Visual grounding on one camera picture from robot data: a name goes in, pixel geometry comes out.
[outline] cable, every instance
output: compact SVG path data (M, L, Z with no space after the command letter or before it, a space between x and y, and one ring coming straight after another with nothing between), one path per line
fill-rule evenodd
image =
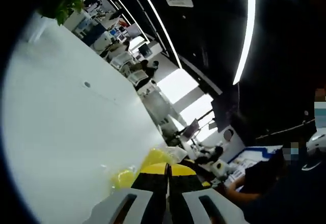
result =
M307 125L307 124L309 124L309 123L311 123L311 122L313 122L313 121L315 121L315 119L312 119L312 120L310 120L310 121L308 121L308 122L303 122L301 125L294 126L294 127L289 128L289 129L285 129L285 130L282 130L282 131L273 132L273 133L271 133L271 134L267 134L267 135L264 135L264 136L259 136L259 137L257 137L256 139L262 139L262 138L267 137L267 136L271 136L271 135L279 134L279 133L282 133L282 132L285 132L285 131L290 131L290 130L296 129L296 128L298 128L298 127L302 127L302 126L304 126L304 125Z
M207 113L205 113L203 116L201 116L199 119L197 119L197 121L201 121L202 119L204 119L207 115L209 115L211 112L213 111L213 109L211 109L210 111L208 111Z

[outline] hand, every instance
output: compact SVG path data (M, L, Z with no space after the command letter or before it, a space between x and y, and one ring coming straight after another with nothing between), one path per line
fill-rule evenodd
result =
M214 188L214 190L225 196L227 192L227 187L223 183L220 183L216 188Z

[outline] chair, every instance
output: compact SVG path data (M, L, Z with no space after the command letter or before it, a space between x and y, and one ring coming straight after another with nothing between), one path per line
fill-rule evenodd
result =
M148 75L143 70L138 70L128 76L128 80L136 87L142 80L148 78Z
M115 56L110 61L110 65L112 65L115 69L120 71L120 69L131 60L132 60L132 56L128 52L123 52L118 56Z

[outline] computer monitor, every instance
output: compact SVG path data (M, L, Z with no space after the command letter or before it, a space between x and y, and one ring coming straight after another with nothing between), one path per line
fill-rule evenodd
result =
M126 37L123 35L123 34L120 34L118 37L117 37L118 41L120 43L124 42L126 40Z
M185 139L188 141L190 140L195 133L199 130L199 124L198 120L195 119L183 132L181 136L185 137Z
M147 44L143 44L142 46L140 46L138 48L138 51L139 51L139 53L141 55L144 56L144 58L148 58L148 57L150 57L153 54L152 51L151 51L151 49L148 47Z

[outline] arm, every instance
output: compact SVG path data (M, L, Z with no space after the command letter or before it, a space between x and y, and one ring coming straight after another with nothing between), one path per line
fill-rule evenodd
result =
M246 176L240 177L231 183L231 185L229 186L229 189L236 190L239 187L244 186L245 182L246 182Z
M233 189L227 188L225 191L225 197L235 204L245 204L252 200L257 199L260 196L258 193L241 193Z

